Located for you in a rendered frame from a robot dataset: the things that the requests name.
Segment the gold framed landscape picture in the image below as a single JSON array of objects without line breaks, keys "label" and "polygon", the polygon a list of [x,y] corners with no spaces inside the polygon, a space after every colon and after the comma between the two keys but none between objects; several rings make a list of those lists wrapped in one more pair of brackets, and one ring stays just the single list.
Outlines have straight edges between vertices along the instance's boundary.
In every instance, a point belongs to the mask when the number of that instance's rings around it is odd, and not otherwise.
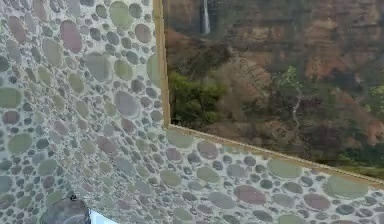
[{"label": "gold framed landscape picture", "polygon": [[153,0],[164,125],[384,189],[384,0]]}]

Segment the white bathroom fixture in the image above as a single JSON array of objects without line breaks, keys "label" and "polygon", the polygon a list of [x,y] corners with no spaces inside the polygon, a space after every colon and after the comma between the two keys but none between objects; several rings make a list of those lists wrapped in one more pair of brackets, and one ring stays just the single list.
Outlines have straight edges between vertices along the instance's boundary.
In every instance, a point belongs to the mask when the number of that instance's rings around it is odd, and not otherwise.
[{"label": "white bathroom fixture", "polygon": [[118,224],[117,222],[105,217],[104,215],[91,210],[90,211],[91,224]]}]

